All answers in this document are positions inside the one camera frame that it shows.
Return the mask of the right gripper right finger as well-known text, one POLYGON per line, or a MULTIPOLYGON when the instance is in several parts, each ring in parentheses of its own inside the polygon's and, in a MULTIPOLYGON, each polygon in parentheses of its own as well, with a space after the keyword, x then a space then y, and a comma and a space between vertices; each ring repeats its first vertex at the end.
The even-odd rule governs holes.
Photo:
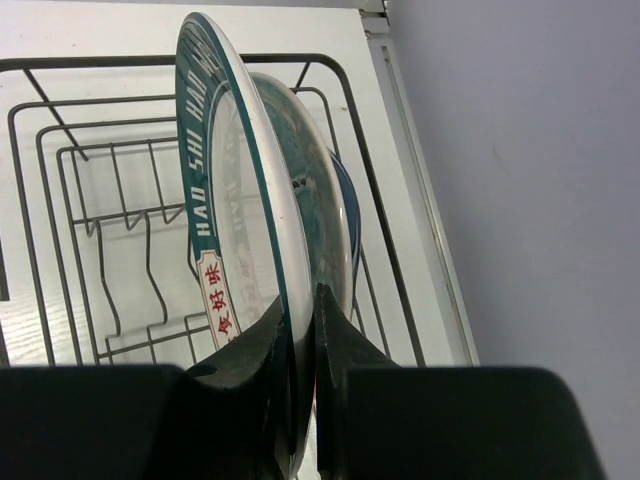
POLYGON ((571 390, 533 367, 402 367, 314 296, 325 479, 602 479, 571 390))

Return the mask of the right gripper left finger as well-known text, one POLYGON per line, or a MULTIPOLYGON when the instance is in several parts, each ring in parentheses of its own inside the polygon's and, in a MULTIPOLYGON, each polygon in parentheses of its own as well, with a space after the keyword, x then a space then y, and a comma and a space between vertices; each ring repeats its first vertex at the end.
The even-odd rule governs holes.
POLYGON ((1 372, 5 479, 283 479, 288 336, 279 301, 189 369, 1 372))

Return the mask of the white green-rimmed plate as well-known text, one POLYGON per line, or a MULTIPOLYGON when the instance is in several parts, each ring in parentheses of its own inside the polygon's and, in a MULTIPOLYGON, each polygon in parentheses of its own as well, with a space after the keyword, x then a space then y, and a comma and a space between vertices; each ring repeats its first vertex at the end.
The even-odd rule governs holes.
POLYGON ((292 479, 313 396, 308 249, 285 157, 256 82, 222 29, 190 13, 177 41, 178 151, 196 275, 215 352, 216 476, 292 479))

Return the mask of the red and teal floral plate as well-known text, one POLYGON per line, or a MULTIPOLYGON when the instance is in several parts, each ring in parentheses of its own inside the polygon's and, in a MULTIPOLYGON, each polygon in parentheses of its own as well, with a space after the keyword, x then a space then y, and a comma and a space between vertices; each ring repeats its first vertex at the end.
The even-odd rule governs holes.
POLYGON ((355 286, 346 209, 330 148, 303 102, 277 78, 251 74, 281 146, 303 222, 312 283, 331 290, 346 316, 355 286))

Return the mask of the dark blue leaf plate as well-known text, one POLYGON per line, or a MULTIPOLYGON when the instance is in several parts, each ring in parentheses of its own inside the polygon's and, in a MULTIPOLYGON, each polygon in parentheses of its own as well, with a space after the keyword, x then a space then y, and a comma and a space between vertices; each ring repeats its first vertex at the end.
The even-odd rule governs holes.
POLYGON ((333 166, 339 181, 343 201, 346 209, 349 228, 351 257, 353 268, 353 280, 357 282, 357 274, 361 255, 361 212, 354 184, 346 168, 340 162, 338 156, 329 151, 333 166))

